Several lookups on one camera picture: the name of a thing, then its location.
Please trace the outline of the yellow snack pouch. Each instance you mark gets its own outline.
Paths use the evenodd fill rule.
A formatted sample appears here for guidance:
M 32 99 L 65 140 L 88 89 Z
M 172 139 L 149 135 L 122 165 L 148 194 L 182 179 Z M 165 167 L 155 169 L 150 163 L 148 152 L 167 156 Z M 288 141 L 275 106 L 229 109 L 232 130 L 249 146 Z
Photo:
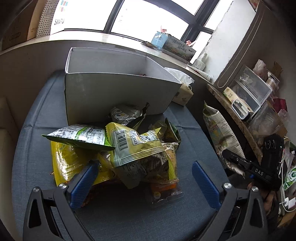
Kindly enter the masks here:
M 107 157 L 99 151 L 83 149 L 51 141 L 53 175 L 57 185 L 68 183 L 76 174 L 93 160 L 98 164 L 99 173 L 94 184 L 115 178 L 112 165 Z

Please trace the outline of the green striped snack bag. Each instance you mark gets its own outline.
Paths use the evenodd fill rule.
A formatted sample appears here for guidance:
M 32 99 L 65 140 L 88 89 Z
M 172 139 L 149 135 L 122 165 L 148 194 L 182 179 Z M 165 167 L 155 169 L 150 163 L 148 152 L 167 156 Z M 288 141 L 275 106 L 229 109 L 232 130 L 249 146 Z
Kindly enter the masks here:
M 108 141 L 106 130 L 96 126 L 75 124 L 59 128 L 42 136 L 53 142 L 83 149 L 97 151 L 112 151 L 115 149 Z

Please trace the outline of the white green newspaper snack bag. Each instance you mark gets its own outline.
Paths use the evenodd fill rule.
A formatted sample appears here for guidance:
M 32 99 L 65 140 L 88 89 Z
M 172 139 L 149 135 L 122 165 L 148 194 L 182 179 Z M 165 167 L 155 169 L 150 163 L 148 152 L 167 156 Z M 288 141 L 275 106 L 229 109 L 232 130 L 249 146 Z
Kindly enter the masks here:
M 242 171 L 236 164 L 227 161 L 222 156 L 223 150 L 228 149 L 238 156 L 245 158 L 241 145 L 225 118 L 217 109 L 210 107 L 204 102 L 203 119 L 214 144 L 216 154 L 223 167 L 244 177 L 244 171 Z

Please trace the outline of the yellow green chip bag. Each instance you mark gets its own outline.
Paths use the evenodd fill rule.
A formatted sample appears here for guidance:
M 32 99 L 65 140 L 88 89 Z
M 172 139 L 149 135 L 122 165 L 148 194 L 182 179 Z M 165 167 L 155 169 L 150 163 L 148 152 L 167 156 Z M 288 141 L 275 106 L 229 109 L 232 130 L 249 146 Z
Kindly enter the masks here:
M 107 124 L 106 132 L 108 140 L 115 147 L 110 158 L 114 167 L 165 151 L 155 130 L 140 135 L 132 128 L 111 122 Z

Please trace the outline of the green garlic pea bag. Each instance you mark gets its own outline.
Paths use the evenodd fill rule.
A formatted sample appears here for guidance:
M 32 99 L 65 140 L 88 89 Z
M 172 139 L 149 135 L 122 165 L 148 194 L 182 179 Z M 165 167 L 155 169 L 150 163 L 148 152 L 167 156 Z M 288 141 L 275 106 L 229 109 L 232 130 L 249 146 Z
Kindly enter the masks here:
M 167 118 L 164 121 L 158 120 L 153 125 L 150 125 L 149 130 L 154 130 L 158 138 L 164 143 L 181 144 L 182 139 L 178 129 Z

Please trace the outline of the orange clear snack pack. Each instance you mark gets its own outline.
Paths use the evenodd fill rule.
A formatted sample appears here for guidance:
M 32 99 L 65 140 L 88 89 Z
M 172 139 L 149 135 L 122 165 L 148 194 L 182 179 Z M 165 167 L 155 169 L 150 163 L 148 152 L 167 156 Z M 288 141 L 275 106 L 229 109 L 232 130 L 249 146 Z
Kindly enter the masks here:
M 147 202 L 152 207 L 158 207 L 168 202 L 175 201 L 184 196 L 178 182 L 175 183 L 151 183 L 145 195 Z

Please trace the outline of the white digital clock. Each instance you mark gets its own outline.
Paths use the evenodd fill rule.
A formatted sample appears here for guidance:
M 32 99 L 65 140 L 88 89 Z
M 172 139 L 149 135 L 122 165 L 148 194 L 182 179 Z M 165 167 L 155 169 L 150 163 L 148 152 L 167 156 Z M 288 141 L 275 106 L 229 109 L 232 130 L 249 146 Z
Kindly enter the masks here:
M 247 107 L 239 99 L 234 100 L 231 107 L 242 121 L 247 121 L 250 118 Z

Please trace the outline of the clear plastic drawer unit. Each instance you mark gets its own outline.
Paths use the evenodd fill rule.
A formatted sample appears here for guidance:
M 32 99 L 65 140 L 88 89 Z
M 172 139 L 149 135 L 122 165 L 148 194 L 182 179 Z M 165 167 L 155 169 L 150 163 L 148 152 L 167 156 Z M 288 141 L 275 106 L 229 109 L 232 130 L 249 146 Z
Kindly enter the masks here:
M 249 67 L 243 65 L 230 83 L 237 96 L 243 99 L 255 115 L 270 96 L 272 89 Z

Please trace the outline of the beige tissue pack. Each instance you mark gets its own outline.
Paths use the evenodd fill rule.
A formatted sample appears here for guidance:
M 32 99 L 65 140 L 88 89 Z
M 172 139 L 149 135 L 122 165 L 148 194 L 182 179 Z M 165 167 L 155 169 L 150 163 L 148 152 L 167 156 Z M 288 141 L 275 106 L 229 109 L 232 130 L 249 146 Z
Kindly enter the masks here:
M 180 89 L 174 96 L 172 102 L 185 106 L 189 102 L 191 97 L 194 95 L 192 92 L 191 84 L 193 84 L 195 80 L 180 70 L 168 67 L 165 67 L 165 69 L 166 71 L 171 73 L 175 78 L 177 78 L 177 80 L 179 80 L 182 84 Z

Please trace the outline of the white open storage box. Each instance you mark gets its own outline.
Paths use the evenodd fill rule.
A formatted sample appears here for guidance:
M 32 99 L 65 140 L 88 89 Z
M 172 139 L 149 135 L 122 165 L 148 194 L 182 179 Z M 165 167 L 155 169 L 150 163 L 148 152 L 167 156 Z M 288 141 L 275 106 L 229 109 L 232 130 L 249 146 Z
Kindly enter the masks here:
M 101 121 L 119 104 L 163 113 L 182 85 L 151 58 L 115 49 L 72 47 L 65 74 L 69 125 Z

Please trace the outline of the white tube on sill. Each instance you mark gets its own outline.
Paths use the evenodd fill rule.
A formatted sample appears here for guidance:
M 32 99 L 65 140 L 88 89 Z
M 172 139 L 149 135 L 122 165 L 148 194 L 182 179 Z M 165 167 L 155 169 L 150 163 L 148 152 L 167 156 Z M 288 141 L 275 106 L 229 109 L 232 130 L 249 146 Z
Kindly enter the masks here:
M 189 68 L 191 68 L 192 70 L 196 71 L 197 73 L 199 73 L 202 77 L 204 77 L 207 81 L 211 81 L 212 77 L 207 74 L 206 72 L 200 70 L 200 69 L 197 69 L 197 68 L 194 68 L 193 66 L 190 66 L 190 65 L 187 65 Z

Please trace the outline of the white pump bottle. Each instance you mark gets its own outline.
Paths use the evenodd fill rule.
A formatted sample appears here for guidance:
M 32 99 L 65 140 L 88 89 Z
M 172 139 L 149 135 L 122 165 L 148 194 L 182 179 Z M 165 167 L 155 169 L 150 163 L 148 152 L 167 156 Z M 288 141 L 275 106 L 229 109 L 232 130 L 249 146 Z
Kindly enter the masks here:
M 206 58 L 207 58 L 207 53 L 202 53 L 193 63 L 193 67 L 197 68 L 201 71 L 204 70 L 206 66 Z

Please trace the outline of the printed gift box on sill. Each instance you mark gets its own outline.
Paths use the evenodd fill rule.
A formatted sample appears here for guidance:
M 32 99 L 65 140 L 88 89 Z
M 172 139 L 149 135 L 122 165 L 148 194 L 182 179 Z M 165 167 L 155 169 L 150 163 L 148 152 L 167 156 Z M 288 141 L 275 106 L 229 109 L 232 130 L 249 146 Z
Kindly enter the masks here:
M 190 62 L 196 51 L 181 40 L 170 34 L 157 32 L 151 43 L 159 50 L 173 57 L 178 57 L 184 61 Z

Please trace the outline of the brown cardboard box on sill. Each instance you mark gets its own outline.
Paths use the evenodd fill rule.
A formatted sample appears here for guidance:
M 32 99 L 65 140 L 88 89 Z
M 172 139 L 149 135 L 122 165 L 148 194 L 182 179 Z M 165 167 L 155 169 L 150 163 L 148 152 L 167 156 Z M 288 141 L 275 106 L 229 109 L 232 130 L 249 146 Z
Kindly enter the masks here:
M 36 37 L 46 3 L 46 0 L 33 1 L 16 17 L 4 34 L 2 50 Z

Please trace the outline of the white Sanfu shopping bag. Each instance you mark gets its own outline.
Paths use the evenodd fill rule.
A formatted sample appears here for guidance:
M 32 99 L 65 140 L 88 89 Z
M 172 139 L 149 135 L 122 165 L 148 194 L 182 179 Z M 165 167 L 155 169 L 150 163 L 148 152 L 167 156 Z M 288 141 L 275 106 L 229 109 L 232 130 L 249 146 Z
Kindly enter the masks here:
M 66 28 L 69 1 L 46 1 L 37 28 L 36 37 L 53 35 Z

